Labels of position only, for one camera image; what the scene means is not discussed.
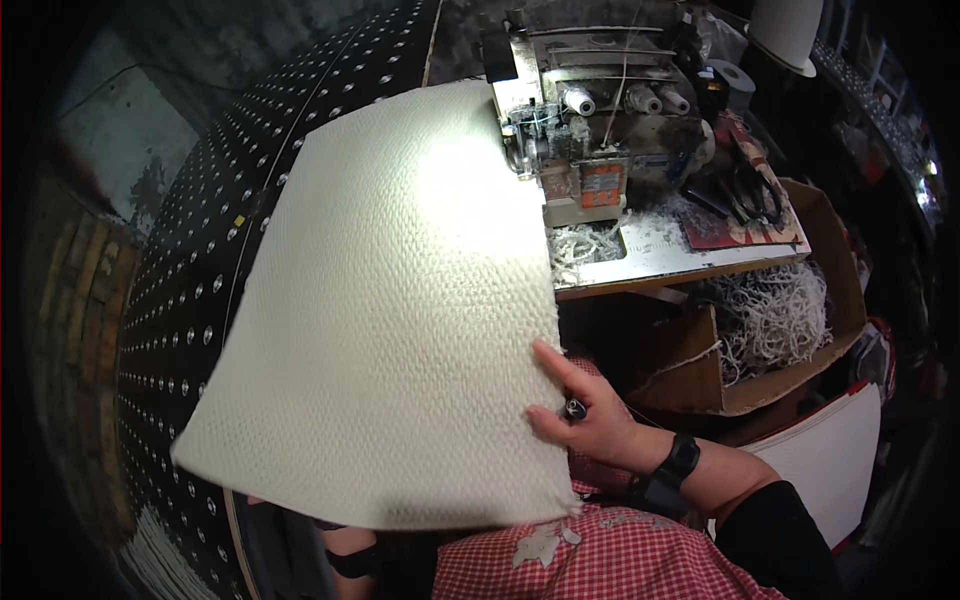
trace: wall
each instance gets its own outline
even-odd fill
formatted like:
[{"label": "wall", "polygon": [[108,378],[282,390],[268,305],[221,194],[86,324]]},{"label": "wall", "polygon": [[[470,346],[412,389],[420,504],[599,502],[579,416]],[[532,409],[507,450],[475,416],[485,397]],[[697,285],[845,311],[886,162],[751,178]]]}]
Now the wall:
[{"label": "wall", "polygon": [[106,552],[133,532],[117,455],[120,319],[140,251],[49,169],[30,202],[24,332],[36,409],[74,509]]},{"label": "wall", "polygon": [[104,29],[60,101],[55,156],[83,196],[99,198],[101,216],[145,240],[166,192],[198,136],[134,64],[120,38]]},{"label": "wall", "polygon": [[183,118],[203,132],[235,91],[292,56],[298,46],[365,7],[397,0],[141,0],[113,19],[137,60],[162,65],[148,75]]}]

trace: white paper stack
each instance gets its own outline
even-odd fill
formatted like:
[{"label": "white paper stack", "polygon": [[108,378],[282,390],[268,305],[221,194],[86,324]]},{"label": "white paper stack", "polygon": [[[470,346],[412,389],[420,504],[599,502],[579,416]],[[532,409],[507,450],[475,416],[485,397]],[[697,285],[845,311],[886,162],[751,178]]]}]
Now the white paper stack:
[{"label": "white paper stack", "polygon": [[880,394],[871,383],[740,449],[793,484],[833,548],[860,523],[879,432]]}]

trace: scissors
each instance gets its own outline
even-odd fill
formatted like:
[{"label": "scissors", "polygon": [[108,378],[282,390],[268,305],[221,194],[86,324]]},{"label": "scissors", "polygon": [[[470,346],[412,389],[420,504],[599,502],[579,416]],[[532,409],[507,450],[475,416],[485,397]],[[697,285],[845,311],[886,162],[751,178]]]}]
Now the scissors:
[{"label": "scissors", "polygon": [[[730,200],[734,216],[740,225],[746,225],[754,219],[764,224],[780,225],[783,217],[783,197],[740,148],[740,144],[731,135],[731,150],[734,161],[729,182],[720,180],[720,189]],[[774,211],[767,210],[763,190],[770,192],[774,200]]]}]

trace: thread spool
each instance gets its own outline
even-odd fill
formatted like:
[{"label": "thread spool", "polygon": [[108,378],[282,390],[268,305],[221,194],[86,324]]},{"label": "thread spool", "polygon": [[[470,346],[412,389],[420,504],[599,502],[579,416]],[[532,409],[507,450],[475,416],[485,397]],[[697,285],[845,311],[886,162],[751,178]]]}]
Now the thread spool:
[{"label": "thread spool", "polygon": [[750,79],[743,69],[732,62],[720,59],[710,59],[707,65],[713,67],[717,73],[730,85],[730,100],[727,107],[733,112],[743,112],[750,107],[750,99],[756,91],[754,80]]},{"label": "thread spool", "polygon": [[627,89],[627,106],[645,114],[660,114],[663,102],[647,85],[634,84]]},{"label": "thread spool", "polygon": [[781,65],[804,77],[817,69],[810,60],[824,0],[757,0],[747,38]]},{"label": "thread spool", "polygon": [[579,115],[589,117],[596,110],[596,104],[585,89],[568,87],[564,92],[564,102]]},{"label": "thread spool", "polygon": [[663,106],[670,112],[676,114],[687,114],[690,112],[690,103],[683,96],[677,93],[677,90],[665,87],[660,91],[663,98]]}]

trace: red gingham shirt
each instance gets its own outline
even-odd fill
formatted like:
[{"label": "red gingham shirt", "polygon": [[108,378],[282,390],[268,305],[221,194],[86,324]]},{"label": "red gingham shirt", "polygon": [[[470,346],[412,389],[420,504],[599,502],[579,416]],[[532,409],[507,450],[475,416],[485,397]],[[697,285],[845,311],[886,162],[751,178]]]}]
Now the red gingham shirt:
[{"label": "red gingham shirt", "polygon": [[[586,360],[573,362],[600,374]],[[626,407],[624,418],[632,420]],[[570,475],[576,492],[622,490],[631,478],[626,471],[599,465],[575,452],[570,454]],[[433,597],[565,600],[783,595],[761,588],[700,532],[627,507],[586,504],[580,516],[479,534],[443,546]]]}]

